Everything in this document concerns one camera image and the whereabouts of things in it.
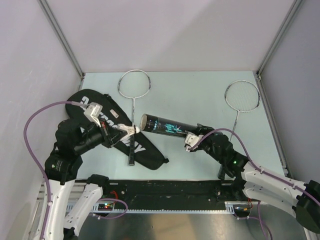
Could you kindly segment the shuttlecock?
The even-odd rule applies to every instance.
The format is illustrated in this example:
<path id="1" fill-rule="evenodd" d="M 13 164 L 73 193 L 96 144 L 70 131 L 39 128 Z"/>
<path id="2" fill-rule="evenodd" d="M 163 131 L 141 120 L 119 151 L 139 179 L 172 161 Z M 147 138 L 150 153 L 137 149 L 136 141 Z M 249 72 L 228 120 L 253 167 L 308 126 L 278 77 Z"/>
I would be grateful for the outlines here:
<path id="1" fill-rule="evenodd" d="M 141 132 L 141 130 L 139 127 L 132 125 L 130 126 L 130 131 L 123 131 L 123 132 L 127 132 L 128 134 L 138 134 Z"/>

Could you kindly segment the black shuttlecock tube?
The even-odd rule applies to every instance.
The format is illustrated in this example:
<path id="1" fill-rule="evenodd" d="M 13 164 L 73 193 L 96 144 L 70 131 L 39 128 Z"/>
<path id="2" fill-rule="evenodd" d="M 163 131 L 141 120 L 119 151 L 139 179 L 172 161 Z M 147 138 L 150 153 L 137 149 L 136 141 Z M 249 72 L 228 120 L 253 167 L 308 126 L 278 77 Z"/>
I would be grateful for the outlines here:
<path id="1" fill-rule="evenodd" d="M 185 138 L 189 132 L 195 134 L 199 131 L 197 126 L 150 114 L 142 115 L 139 128 L 142 132 L 179 138 Z"/>

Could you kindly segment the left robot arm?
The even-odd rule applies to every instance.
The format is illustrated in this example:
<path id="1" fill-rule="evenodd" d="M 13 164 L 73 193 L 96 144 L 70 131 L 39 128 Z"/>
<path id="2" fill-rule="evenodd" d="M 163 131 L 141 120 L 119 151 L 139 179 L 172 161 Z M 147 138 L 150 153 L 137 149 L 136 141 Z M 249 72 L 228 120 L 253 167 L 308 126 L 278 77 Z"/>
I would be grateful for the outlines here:
<path id="1" fill-rule="evenodd" d="M 78 238 L 94 204 L 99 199 L 107 199 L 111 194 L 111 187 L 107 184 L 108 177 L 93 174 L 88 178 L 77 203 L 66 214 L 70 194 L 83 163 L 82 155 L 102 144 L 112 148 L 118 142 L 139 132 L 137 126 L 120 123 L 111 127 L 103 120 L 98 124 L 91 122 L 82 125 L 74 119 L 67 119 L 58 124 L 56 142 L 44 164 L 44 172 L 48 179 L 45 192 L 49 209 L 42 212 L 44 231 L 40 239 Z"/>

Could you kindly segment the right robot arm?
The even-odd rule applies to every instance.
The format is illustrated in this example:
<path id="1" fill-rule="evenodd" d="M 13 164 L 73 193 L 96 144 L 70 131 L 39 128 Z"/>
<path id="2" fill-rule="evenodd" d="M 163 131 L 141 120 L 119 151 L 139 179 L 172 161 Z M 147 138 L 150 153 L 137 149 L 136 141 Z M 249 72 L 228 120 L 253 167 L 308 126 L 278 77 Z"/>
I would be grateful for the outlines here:
<path id="1" fill-rule="evenodd" d="M 218 163 L 225 173 L 234 178 L 232 197 L 238 201 L 245 197 L 274 206 L 291 216 L 305 229 L 320 232 L 320 184 L 308 183 L 277 174 L 255 163 L 248 151 L 234 150 L 223 133 L 224 128 L 198 126 L 196 132 L 185 137 L 188 152 L 203 150 Z"/>

